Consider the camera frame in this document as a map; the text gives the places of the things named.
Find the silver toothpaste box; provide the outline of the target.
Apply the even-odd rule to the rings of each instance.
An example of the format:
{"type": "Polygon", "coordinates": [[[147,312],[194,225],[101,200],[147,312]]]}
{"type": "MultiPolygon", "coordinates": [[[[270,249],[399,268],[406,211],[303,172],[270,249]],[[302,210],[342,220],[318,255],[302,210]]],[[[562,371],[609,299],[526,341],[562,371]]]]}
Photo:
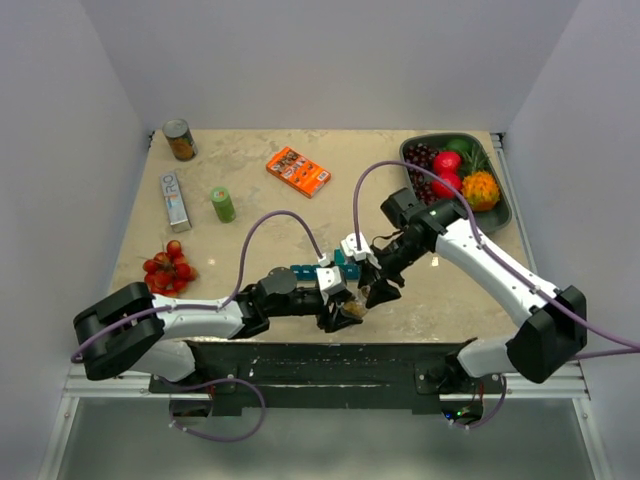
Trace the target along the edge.
{"type": "Polygon", "coordinates": [[[191,230],[191,220],[176,172],[170,171],[162,174],[160,176],[160,187],[166,206],[169,226],[172,231],[180,233],[191,230]]]}

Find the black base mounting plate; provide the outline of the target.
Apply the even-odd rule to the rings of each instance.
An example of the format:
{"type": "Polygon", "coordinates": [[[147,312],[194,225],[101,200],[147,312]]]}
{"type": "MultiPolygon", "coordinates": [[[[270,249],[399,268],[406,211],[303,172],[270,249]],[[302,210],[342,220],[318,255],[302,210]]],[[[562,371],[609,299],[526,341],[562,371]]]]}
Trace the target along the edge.
{"type": "Polygon", "coordinates": [[[391,409],[438,414],[474,393],[499,394],[493,374],[456,380],[456,343],[313,344],[216,342],[195,347],[196,371],[153,394],[210,400],[216,416],[266,405],[284,409],[391,409]]]}

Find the dark purple grape bunch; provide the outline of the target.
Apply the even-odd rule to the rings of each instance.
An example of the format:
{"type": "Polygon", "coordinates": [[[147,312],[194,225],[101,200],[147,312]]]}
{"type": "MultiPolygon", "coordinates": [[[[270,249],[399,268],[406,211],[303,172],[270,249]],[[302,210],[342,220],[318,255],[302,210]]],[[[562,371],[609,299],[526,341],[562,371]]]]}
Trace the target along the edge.
{"type": "MultiPolygon", "coordinates": [[[[440,153],[437,147],[426,143],[417,143],[403,148],[404,161],[411,165],[417,165],[425,170],[433,171],[433,164],[436,156],[440,153]]],[[[437,195],[432,190],[432,177],[424,175],[415,170],[407,170],[409,182],[418,200],[426,205],[431,205],[438,200],[437,195]]]]}

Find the lower red pomegranate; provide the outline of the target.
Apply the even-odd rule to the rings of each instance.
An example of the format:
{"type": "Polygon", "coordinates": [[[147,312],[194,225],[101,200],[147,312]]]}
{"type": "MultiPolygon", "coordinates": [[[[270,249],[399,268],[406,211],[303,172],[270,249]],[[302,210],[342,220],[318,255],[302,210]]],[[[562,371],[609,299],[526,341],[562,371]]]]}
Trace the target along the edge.
{"type": "Polygon", "coordinates": [[[460,177],[452,171],[443,171],[431,182],[431,190],[439,199],[453,199],[462,187],[460,177]]]}

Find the green cylindrical container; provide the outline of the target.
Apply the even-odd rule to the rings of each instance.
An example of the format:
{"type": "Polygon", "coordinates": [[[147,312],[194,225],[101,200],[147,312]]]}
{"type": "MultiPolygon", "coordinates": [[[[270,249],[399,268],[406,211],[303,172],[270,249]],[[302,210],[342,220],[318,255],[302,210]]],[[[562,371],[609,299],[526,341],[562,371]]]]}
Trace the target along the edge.
{"type": "Polygon", "coordinates": [[[210,201],[214,207],[218,219],[222,223],[230,223],[235,220],[235,208],[229,191],[226,187],[214,187],[210,192],[210,201]]]}

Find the upper red pomegranate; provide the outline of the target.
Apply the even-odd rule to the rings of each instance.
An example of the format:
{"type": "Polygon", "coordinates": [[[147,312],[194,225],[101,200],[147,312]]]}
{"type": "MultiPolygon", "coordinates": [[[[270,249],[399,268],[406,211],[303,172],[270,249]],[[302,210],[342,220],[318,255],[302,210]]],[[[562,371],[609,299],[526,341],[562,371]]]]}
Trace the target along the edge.
{"type": "Polygon", "coordinates": [[[455,151],[442,151],[433,160],[433,171],[436,174],[443,172],[456,173],[462,164],[461,156],[455,151]]]}

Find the red cherry bunch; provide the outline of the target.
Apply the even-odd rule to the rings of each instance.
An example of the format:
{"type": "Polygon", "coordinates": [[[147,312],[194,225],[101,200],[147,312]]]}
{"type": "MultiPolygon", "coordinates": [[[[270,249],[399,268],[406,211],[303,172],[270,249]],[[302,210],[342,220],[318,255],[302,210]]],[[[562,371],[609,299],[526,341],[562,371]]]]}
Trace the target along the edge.
{"type": "Polygon", "coordinates": [[[182,243],[170,240],[164,249],[143,262],[143,283],[153,294],[177,298],[199,277],[187,259],[182,243]]]}

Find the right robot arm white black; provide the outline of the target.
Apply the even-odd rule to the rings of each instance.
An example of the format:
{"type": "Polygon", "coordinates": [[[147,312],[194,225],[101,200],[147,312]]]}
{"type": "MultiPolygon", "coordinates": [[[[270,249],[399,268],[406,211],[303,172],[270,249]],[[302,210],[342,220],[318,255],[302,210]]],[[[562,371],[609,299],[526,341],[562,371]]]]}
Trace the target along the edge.
{"type": "Polygon", "coordinates": [[[402,273],[433,253],[479,284],[517,326],[511,337],[472,339],[454,353],[445,369],[448,386],[469,392],[481,377],[518,373],[541,384],[587,344],[587,302],[574,286],[564,290],[538,277],[481,233],[457,202],[427,206],[407,188],[390,195],[381,209],[399,236],[382,249],[352,233],[341,243],[359,264],[359,284],[369,290],[367,308],[400,298],[402,273]]]}

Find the red pomegranate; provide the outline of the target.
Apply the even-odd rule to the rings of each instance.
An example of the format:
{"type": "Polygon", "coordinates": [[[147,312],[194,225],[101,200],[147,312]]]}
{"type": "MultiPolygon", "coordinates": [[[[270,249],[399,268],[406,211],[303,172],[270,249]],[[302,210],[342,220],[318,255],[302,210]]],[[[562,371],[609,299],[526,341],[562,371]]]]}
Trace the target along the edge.
{"type": "Polygon", "coordinates": [[[436,174],[443,172],[456,173],[462,164],[461,156],[455,151],[442,151],[433,160],[433,171],[436,174]]]}
{"type": "Polygon", "coordinates": [[[439,199],[453,199],[462,187],[460,177],[452,171],[443,171],[431,182],[431,190],[439,199]]]}

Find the clear pill bottle yellow capsules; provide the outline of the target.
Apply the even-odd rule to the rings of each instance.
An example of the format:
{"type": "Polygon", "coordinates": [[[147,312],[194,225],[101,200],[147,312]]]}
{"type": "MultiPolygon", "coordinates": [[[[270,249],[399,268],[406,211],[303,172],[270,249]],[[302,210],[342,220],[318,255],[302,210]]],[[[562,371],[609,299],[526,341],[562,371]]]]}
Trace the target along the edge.
{"type": "Polygon", "coordinates": [[[368,312],[366,303],[369,292],[370,288],[368,286],[357,289],[352,298],[343,304],[342,310],[350,315],[363,318],[368,312]]]}

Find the orange cardboard box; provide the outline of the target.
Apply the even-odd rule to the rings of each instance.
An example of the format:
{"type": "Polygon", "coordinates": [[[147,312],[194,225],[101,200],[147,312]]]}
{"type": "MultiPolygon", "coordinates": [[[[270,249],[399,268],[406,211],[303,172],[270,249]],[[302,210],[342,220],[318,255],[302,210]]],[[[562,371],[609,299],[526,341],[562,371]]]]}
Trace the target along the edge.
{"type": "Polygon", "coordinates": [[[291,147],[277,152],[266,171],[306,198],[313,198],[332,178],[328,170],[291,147]]]}

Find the green lime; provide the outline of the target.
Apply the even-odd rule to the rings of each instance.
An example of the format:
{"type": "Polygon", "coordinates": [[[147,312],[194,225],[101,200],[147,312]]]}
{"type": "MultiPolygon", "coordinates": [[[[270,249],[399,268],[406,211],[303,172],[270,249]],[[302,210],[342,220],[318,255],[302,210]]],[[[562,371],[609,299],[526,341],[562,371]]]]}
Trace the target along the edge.
{"type": "Polygon", "coordinates": [[[447,142],[445,149],[461,156],[470,155],[472,152],[472,144],[465,138],[453,138],[447,142]]]}

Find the dark grey fruit tray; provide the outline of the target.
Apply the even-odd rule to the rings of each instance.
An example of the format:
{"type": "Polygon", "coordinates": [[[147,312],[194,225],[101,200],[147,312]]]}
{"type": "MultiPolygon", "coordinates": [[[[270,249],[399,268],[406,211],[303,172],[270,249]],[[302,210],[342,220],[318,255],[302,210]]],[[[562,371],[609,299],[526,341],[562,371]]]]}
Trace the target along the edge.
{"type": "Polygon", "coordinates": [[[472,152],[470,155],[460,155],[462,158],[462,164],[456,174],[460,177],[461,181],[466,176],[478,171],[487,171],[496,179],[501,191],[500,201],[490,211],[476,212],[475,217],[482,231],[486,233],[493,233],[501,230],[506,227],[511,220],[511,205],[506,197],[505,189],[498,178],[497,171],[492,165],[487,150],[476,137],[462,132],[431,133],[412,137],[401,144],[399,149],[400,159],[405,162],[403,158],[404,147],[415,145],[417,143],[426,143],[433,147],[437,147],[440,152],[447,151],[445,146],[447,142],[453,138],[465,138],[472,144],[472,152]]]}

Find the orange spiky kiwano fruit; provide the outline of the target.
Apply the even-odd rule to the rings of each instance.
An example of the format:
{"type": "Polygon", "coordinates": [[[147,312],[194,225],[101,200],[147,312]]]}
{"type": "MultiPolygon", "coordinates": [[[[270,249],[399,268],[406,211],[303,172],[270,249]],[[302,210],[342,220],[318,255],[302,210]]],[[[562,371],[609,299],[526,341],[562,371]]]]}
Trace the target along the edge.
{"type": "Polygon", "coordinates": [[[478,171],[462,180],[461,193],[474,212],[492,210],[500,201],[496,179],[487,171],[478,171]]]}

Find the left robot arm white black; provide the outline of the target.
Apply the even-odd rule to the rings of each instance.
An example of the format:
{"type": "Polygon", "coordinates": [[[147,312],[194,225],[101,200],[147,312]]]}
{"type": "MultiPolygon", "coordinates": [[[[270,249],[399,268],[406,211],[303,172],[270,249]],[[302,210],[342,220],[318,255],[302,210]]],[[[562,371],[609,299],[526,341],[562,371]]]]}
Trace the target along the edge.
{"type": "Polygon", "coordinates": [[[219,300],[172,298],[134,282],[74,318],[79,347],[71,360],[93,381],[136,371],[196,392],[206,383],[207,368],[188,339],[249,339],[267,331],[272,318],[291,316],[312,316],[319,329],[333,333],[362,322],[367,296],[350,289],[337,266],[318,269],[311,287],[299,285],[292,270],[278,267],[234,297],[219,300]]]}

